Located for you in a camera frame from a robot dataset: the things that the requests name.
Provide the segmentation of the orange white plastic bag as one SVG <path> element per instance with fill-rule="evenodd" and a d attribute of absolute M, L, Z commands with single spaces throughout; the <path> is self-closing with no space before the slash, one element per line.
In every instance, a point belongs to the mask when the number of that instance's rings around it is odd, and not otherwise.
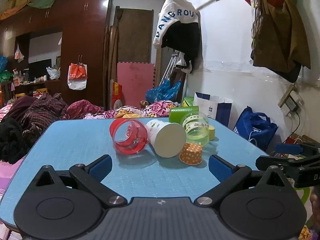
<path fill-rule="evenodd" d="M 71 90 L 84 90 L 87 85 L 87 65 L 71 63 L 68 69 L 67 84 Z"/>

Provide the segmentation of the dark red wooden wardrobe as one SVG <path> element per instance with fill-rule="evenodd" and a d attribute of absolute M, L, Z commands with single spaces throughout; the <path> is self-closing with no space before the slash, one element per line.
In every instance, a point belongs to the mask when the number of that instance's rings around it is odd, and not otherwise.
<path fill-rule="evenodd" d="M 25 7 L 1 21 L 1 53 L 8 59 L 8 69 L 26 68 L 27 61 L 14 60 L 16 48 L 29 56 L 32 37 L 61 32 L 61 75 L 48 81 L 50 94 L 61 93 L 68 104 L 86 99 L 105 106 L 106 67 L 105 30 L 108 27 L 112 0 L 55 0 L 51 8 Z M 81 61 L 87 65 L 88 79 L 84 90 L 71 90 L 67 85 L 68 68 Z"/>

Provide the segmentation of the pink foam mat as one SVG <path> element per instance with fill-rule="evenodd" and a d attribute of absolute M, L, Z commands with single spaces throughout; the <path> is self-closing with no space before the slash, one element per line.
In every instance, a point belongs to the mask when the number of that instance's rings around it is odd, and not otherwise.
<path fill-rule="evenodd" d="M 117 81 L 122 85 L 124 105 L 140 107 L 146 92 L 153 88 L 154 64 L 118 62 Z"/>

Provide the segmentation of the white paper cup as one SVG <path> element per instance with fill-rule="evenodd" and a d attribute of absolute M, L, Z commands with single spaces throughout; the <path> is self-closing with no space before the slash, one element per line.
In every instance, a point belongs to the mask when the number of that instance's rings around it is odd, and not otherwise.
<path fill-rule="evenodd" d="M 180 124 L 152 119 L 146 124 L 146 129 L 149 143 L 162 158 L 178 155 L 186 143 L 186 132 Z"/>

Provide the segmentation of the orange polka dot cupcake cup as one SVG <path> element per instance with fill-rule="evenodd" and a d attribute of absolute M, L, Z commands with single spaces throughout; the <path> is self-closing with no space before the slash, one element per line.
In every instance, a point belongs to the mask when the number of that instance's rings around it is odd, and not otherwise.
<path fill-rule="evenodd" d="M 181 162 L 196 166 L 202 163 L 202 146 L 193 142 L 187 142 L 179 153 Z"/>

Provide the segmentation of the olive brown hanging bag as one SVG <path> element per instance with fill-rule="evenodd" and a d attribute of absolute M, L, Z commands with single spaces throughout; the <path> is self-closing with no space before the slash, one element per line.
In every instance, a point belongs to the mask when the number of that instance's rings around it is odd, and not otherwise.
<path fill-rule="evenodd" d="M 258 15 L 252 26 L 253 66 L 265 67 L 294 83 L 302 67 L 311 68 L 304 24 L 294 0 L 284 0 L 278 9 L 258 0 Z"/>

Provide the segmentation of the red transparent plastic cup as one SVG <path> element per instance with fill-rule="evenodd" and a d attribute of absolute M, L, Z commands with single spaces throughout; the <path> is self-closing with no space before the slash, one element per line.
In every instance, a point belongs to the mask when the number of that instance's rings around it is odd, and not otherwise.
<path fill-rule="evenodd" d="M 134 155 L 148 144 L 148 132 L 137 119 L 115 119 L 110 125 L 110 136 L 115 150 L 124 155 Z"/>

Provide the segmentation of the dark plaid clothing pile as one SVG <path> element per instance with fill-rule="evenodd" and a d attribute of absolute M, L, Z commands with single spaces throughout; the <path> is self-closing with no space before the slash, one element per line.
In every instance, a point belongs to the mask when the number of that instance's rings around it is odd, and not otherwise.
<path fill-rule="evenodd" d="M 60 93 L 44 93 L 39 99 L 24 95 L 18 98 L 6 114 L 15 119 L 23 131 L 37 129 L 40 133 L 65 115 L 68 108 Z"/>

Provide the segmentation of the green plastic cup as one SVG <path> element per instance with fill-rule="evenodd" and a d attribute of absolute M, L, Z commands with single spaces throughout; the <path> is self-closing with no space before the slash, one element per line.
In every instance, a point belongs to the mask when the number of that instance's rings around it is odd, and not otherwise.
<path fill-rule="evenodd" d="M 169 112 L 169 122 L 171 123 L 181 123 L 183 117 L 191 112 L 199 111 L 198 106 L 187 106 L 187 107 L 174 107 L 170 109 Z"/>

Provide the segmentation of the blue fabric tote bag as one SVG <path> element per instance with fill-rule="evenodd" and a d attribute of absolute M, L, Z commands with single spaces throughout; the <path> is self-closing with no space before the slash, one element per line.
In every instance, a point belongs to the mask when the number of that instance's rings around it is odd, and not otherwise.
<path fill-rule="evenodd" d="M 278 126 L 265 113 L 253 112 L 247 106 L 240 114 L 233 131 L 266 151 L 277 129 Z"/>

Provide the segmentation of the white hooded jacket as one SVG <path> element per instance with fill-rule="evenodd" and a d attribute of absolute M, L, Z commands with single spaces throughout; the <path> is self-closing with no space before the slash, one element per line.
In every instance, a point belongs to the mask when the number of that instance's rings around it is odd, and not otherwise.
<path fill-rule="evenodd" d="M 187 0 L 165 0 L 158 15 L 153 46 L 178 51 L 186 70 L 192 73 L 199 54 L 201 28 L 199 12 Z"/>

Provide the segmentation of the blue plastic bag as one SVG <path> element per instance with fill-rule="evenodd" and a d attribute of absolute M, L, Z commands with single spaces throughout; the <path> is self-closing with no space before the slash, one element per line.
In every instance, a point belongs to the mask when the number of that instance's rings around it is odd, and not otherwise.
<path fill-rule="evenodd" d="M 174 100 L 180 90 L 181 83 L 182 81 L 177 81 L 171 85 L 170 80 L 164 79 L 158 87 L 147 90 L 145 99 L 149 103 Z"/>

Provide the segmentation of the white and navy paper bag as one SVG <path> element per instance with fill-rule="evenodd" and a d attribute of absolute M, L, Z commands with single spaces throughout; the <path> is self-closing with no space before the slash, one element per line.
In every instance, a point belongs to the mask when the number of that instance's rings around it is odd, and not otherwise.
<path fill-rule="evenodd" d="M 193 105 L 199 107 L 199 111 L 207 117 L 218 121 L 224 126 L 228 126 L 233 100 L 203 94 L 200 92 L 194 93 Z"/>

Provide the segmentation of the clear cup with ribbon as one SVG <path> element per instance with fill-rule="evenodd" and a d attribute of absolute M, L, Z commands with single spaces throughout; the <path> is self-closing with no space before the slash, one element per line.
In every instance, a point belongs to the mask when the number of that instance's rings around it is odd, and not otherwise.
<path fill-rule="evenodd" d="M 209 121 L 206 115 L 199 111 L 193 111 L 186 114 L 181 125 L 186 132 L 186 142 L 196 143 L 202 147 L 209 142 Z"/>

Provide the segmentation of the brown wooden board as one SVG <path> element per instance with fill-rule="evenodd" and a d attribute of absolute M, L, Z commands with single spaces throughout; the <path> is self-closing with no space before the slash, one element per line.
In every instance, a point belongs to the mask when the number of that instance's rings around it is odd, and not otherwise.
<path fill-rule="evenodd" d="M 119 62 L 151 62 L 153 10 L 116 7 L 114 25 L 118 27 Z"/>

